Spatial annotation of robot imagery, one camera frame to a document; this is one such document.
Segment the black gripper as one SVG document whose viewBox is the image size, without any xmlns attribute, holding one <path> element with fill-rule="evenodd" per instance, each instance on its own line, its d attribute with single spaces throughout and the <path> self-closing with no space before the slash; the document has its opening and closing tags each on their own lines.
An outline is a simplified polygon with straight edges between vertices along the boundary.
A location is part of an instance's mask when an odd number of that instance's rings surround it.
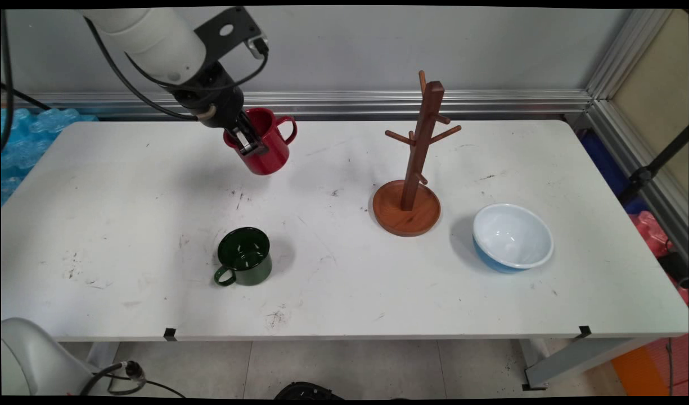
<svg viewBox="0 0 689 405">
<path fill-rule="evenodd" d="M 239 87 L 219 87 L 233 84 L 234 80 L 221 65 L 210 65 L 198 76 L 185 82 L 197 87 L 195 91 L 173 90 L 174 99 L 193 115 L 205 115 L 200 119 L 206 127 L 234 128 L 234 149 L 242 156 L 262 155 L 269 151 L 249 113 L 243 110 L 244 95 Z"/>
</svg>

